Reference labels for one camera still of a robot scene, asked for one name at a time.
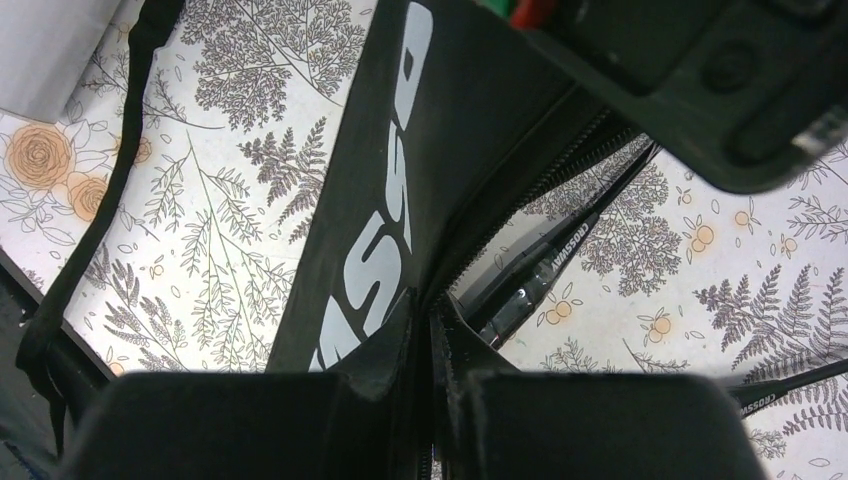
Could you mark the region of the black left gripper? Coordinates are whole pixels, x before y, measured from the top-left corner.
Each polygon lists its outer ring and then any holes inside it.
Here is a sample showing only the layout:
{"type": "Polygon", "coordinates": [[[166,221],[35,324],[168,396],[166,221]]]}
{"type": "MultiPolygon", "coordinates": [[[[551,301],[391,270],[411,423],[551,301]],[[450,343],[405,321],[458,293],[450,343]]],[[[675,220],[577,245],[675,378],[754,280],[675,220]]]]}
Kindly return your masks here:
{"type": "Polygon", "coordinates": [[[714,187],[760,193],[847,137],[843,1],[491,1],[714,187]]]}

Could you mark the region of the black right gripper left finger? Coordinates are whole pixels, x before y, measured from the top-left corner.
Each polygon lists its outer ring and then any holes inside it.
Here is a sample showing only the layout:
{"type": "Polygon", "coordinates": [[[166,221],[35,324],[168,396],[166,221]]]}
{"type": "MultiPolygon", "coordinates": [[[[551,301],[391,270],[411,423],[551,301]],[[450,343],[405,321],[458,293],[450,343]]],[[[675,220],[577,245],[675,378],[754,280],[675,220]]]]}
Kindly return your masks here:
{"type": "Polygon", "coordinates": [[[414,479],[414,294],[325,372],[135,373],[111,383],[63,479],[414,479]]]}

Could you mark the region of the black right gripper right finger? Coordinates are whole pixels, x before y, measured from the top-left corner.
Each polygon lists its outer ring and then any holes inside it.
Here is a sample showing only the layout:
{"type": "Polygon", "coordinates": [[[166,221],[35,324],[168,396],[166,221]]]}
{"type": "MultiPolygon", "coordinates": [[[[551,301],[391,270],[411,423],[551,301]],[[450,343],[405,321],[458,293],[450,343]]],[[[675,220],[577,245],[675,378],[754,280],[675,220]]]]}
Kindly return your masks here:
{"type": "Polygon", "coordinates": [[[446,479],[762,479],[731,402],[688,374],[523,372],[443,295],[430,311],[446,479]]]}

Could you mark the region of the black Crossway racket bag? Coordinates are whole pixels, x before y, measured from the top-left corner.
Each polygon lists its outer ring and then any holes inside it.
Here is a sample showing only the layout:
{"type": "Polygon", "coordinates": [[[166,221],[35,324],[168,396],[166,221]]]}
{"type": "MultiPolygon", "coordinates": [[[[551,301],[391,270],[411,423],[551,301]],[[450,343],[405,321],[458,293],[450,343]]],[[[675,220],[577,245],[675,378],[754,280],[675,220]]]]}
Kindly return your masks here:
{"type": "Polygon", "coordinates": [[[630,142],[621,121],[550,66],[518,32],[470,2],[380,1],[368,25],[348,1],[147,1],[123,55],[125,106],[106,178],[74,154],[34,175],[63,188],[89,226],[30,319],[22,350],[44,353],[63,327],[114,378],[135,373],[325,372],[387,322],[404,292],[415,300],[407,349],[411,415],[427,309],[501,220],[630,142]],[[142,278],[107,241],[122,219],[128,179],[145,145],[149,87],[175,31],[226,47],[210,86],[242,88],[237,121],[280,115],[271,96],[291,69],[276,41],[308,67],[322,93],[352,78],[343,112],[242,145],[268,206],[269,237],[252,181],[232,152],[186,134],[161,165],[148,225],[184,232],[175,272],[195,301],[182,312],[161,277],[142,278]]]}

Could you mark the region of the white shuttlecock tube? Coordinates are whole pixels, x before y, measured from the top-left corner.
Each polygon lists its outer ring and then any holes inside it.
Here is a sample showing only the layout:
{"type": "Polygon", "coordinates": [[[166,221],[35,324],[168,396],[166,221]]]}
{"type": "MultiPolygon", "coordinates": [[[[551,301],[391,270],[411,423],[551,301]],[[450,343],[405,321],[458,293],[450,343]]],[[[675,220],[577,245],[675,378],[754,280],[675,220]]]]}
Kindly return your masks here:
{"type": "Polygon", "coordinates": [[[1,2],[1,111],[54,123],[120,3],[1,2]]]}

